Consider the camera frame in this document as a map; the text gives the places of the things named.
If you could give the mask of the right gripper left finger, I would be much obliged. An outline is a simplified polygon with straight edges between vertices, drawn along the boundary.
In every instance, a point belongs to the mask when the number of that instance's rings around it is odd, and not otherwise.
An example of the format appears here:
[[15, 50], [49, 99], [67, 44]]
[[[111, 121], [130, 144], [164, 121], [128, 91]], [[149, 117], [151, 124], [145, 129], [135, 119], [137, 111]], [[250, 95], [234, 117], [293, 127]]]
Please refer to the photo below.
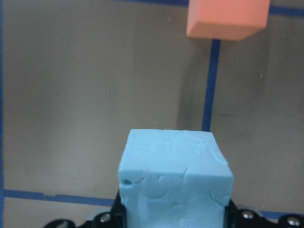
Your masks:
[[[61, 218], [47, 223], [45, 228], [76, 228], [76, 225], [71, 220]], [[120, 192], [118, 191], [110, 211], [96, 214], [78, 228], [127, 228], [126, 209], [121, 203]]]

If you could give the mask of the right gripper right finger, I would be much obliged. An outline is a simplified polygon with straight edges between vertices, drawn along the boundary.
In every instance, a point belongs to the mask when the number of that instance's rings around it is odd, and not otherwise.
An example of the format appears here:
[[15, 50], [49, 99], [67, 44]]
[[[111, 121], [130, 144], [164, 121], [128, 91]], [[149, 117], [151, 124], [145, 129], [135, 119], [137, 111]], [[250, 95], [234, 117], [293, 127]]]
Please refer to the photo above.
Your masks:
[[225, 207], [224, 228], [303, 228], [304, 217], [297, 214], [283, 214], [273, 222], [256, 211], [240, 207], [230, 200]]

